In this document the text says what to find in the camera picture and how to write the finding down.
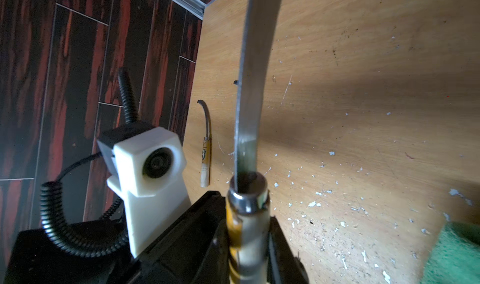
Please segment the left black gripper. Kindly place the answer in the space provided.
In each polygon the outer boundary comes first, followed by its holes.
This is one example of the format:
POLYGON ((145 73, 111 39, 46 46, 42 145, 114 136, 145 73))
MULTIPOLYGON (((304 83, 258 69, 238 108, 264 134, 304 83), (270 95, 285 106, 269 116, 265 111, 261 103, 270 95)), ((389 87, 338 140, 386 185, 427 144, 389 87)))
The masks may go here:
POLYGON ((42 228, 18 234, 3 283, 230 283, 225 198, 207 191, 137 258, 124 246, 83 258, 42 228))

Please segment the sickle with yellow label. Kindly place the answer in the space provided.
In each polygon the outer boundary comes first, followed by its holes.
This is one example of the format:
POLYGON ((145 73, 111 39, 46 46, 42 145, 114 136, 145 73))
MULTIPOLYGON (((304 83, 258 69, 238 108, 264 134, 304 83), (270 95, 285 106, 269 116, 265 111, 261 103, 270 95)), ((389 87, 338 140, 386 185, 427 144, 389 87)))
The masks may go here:
POLYGON ((229 275, 266 283, 270 196, 257 171, 263 95, 282 0, 248 0, 237 81, 234 175, 226 196, 229 275))

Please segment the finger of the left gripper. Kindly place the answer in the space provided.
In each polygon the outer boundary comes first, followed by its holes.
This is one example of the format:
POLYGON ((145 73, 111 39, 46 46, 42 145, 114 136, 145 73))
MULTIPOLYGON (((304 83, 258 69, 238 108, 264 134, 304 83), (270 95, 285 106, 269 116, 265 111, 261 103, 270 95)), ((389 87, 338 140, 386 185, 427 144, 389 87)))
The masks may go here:
POLYGON ((276 217, 270 219, 267 244, 269 283, 309 283, 299 256, 294 256, 276 217))

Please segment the green microfibre rag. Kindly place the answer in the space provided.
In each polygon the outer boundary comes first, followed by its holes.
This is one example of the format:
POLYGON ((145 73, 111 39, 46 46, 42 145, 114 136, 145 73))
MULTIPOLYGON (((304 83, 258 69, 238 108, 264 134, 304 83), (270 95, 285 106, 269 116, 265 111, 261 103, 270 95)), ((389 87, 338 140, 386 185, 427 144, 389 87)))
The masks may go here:
POLYGON ((424 266, 421 283, 479 283, 480 226, 448 222, 424 266))

